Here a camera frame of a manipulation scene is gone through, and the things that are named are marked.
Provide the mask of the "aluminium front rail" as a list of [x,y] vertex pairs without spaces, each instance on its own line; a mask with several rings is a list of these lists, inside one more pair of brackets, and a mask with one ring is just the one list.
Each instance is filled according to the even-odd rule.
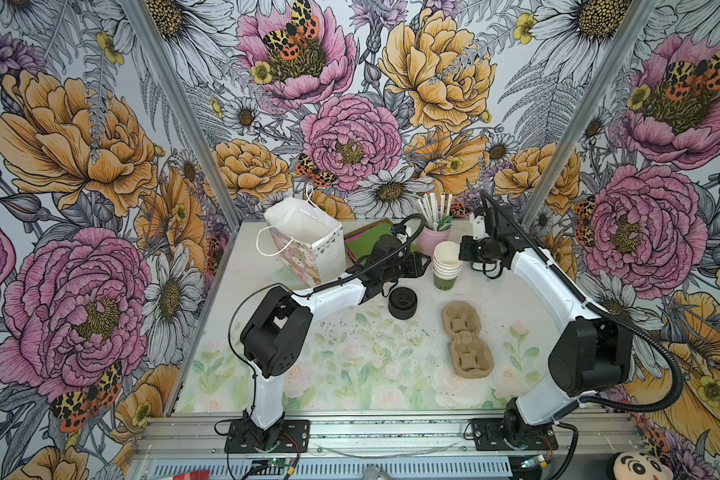
[[[476,432],[480,411],[296,413],[310,429],[299,433],[307,448],[288,453],[298,463],[297,479],[359,479],[370,465],[395,479],[514,478],[551,474],[570,452],[572,435],[546,431],[528,450],[507,448]],[[213,479],[241,478],[261,452],[224,450],[229,415],[180,415],[152,421],[135,454],[129,478],[158,479],[206,470]]]

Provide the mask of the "brown cardboard cup carrier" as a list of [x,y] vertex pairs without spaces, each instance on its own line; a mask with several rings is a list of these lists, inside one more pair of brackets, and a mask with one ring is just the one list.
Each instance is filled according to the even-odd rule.
[[450,339],[449,355],[455,373],[466,379],[488,377],[494,359],[480,337],[482,324],[477,310],[467,302],[453,301],[443,308],[441,318]]

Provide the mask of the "cartoon plush toy head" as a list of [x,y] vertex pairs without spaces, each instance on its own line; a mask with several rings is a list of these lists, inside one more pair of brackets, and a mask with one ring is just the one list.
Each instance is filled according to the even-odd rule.
[[673,480],[674,474],[658,458],[639,452],[612,455],[605,473],[610,480]]

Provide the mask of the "stack of paper cups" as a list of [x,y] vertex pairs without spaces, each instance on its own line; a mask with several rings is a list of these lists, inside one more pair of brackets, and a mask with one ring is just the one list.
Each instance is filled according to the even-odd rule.
[[435,247],[432,267],[434,285],[438,290],[448,291],[455,285],[463,267],[459,253],[460,245],[456,242],[445,241]]

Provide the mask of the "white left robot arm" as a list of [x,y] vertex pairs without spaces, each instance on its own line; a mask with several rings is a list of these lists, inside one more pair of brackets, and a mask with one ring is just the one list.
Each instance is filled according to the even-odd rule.
[[246,416],[256,428],[269,430],[284,417],[284,375],[297,362],[313,323],[375,298],[388,283],[424,275],[431,259],[413,251],[411,243],[385,234],[335,280],[301,291],[279,285],[267,290],[240,335],[254,380]]

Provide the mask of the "white floral gift bag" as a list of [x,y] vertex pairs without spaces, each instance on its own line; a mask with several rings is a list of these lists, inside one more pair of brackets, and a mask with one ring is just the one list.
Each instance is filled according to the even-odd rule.
[[346,269],[342,224],[311,200],[284,198],[264,212],[267,226],[256,237],[264,257],[279,257],[304,284],[315,287]]

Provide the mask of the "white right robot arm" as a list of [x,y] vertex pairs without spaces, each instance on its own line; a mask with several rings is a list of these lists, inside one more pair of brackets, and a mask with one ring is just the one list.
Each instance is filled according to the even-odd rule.
[[469,215],[459,259],[496,266],[523,280],[555,322],[558,339],[547,358],[548,373],[528,392],[510,400],[502,436],[514,448],[626,378],[633,334],[587,307],[591,298],[560,268],[549,250],[509,221],[503,207]]

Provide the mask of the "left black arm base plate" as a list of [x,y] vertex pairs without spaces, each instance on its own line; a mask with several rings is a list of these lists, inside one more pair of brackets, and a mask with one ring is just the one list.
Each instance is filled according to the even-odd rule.
[[305,453],[308,450],[311,422],[281,418],[268,429],[251,419],[233,419],[225,434],[226,454]]

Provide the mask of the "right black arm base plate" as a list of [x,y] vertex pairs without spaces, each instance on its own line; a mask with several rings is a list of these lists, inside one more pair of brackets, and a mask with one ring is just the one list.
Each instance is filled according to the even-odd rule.
[[463,434],[477,451],[531,451],[558,449],[550,424],[529,426],[498,417],[476,418],[468,422]]

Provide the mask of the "pink cup holder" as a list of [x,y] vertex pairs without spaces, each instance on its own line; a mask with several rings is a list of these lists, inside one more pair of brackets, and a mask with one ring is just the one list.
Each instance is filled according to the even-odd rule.
[[435,248],[445,241],[449,240],[451,233],[451,225],[446,224],[443,230],[433,230],[425,227],[416,239],[416,246],[420,253],[431,257]]

